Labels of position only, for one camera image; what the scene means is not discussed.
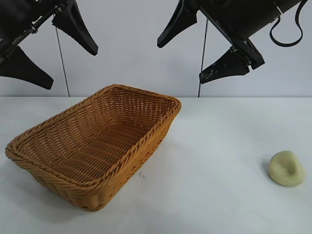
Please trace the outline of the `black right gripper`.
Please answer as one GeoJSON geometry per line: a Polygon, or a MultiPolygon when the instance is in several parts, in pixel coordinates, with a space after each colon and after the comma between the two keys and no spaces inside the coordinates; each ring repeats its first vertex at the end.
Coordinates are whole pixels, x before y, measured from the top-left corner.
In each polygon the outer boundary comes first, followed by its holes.
{"type": "Polygon", "coordinates": [[[281,15],[273,0],[179,0],[167,26],[157,38],[158,48],[197,23],[197,12],[231,44],[229,50],[199,74],[200,84],[220,78],[243,76],[265,63],[249,37],[281,15]]]}

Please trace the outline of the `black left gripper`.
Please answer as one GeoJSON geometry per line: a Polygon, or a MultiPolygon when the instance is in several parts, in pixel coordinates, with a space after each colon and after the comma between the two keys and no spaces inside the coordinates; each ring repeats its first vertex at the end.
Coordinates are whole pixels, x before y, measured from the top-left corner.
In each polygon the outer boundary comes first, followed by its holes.
{"type": "Polygon", "coordinates": [[[95,56],[98,45],[90,35],[75,0],[2,0],[0,2],[0,76],[51,89],[54,80],[19,47],[52,15],[52,24],[95,56]]]}

